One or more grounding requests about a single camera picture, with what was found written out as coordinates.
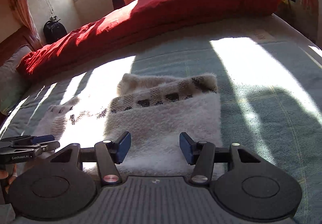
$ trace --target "backpack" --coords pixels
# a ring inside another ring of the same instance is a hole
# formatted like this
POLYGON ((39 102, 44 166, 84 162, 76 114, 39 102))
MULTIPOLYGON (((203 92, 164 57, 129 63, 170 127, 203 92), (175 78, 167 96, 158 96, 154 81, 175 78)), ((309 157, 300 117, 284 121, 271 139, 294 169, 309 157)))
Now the backpack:
POLYGON ((47 44, 57 42, 59 39, 67 35, 64 25, 58 21, 56 21, 54 18, 50 18, 50 21, 46 22, 43 27, 43 33, 45 35, 47 44))

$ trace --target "red duvet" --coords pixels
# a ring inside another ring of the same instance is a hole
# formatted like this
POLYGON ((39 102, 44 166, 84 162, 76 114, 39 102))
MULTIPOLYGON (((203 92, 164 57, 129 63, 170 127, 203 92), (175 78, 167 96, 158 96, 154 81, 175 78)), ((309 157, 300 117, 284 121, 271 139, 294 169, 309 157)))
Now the red duvet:
POLYGON ((17 71, 32 82, 123 46, 183 26, 236 16, 263 16, 281 0, 136 0, 101 20, 26 55, 17 71))

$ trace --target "folded towel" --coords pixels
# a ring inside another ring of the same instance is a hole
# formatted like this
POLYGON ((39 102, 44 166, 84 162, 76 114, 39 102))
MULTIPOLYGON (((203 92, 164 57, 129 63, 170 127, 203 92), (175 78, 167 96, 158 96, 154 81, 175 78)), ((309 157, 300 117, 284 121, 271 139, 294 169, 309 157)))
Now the folded towel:
MULTIPOLYGON (((215 75, 175 78, 125 74, 117 91, 118 97, 108 107, 90 97, 49 107, 34 134, 54 135, 61 148, 70 143, 86 148, 102 140, 114 141, 129 131, 131 148, 124 162, 117 165, 121 175, 191 174, 194 166, 187 164, 179 147, 181 132, 196 141, 222 146, 215 75)), ((83 166, 97 178, 95 163, 83 166)), ((222 165, 215 165, 214 176, 221 174, 222 165)))

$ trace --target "gray pillow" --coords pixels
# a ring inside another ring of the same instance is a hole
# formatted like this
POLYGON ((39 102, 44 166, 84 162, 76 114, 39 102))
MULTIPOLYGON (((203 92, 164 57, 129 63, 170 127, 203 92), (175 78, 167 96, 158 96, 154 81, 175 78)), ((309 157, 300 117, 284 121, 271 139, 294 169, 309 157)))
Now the gray pillow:
POLYGON ((30 52, 28 46, 22 46, 0 67, 0 112, 4 115, 8 115, 30 86, 16 71, 23 56, 30 52))

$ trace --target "mattress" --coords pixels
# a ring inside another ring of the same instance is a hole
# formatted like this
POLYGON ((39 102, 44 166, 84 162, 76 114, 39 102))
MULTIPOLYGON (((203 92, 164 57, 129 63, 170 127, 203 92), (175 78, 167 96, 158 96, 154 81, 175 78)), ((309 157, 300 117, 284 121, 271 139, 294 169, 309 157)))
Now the mattress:
POLYGON ((275 15, 185 27, 32 86, 0 136, 33 134, 50 105, 64 104, 73 96, 94 96, 108 104, 117 96, 124 73, 176 77, 214 73, 224 146, 240 142, 292 175, 303 191, 295 221, 319 223, 321 64, 321 50, 275 15))

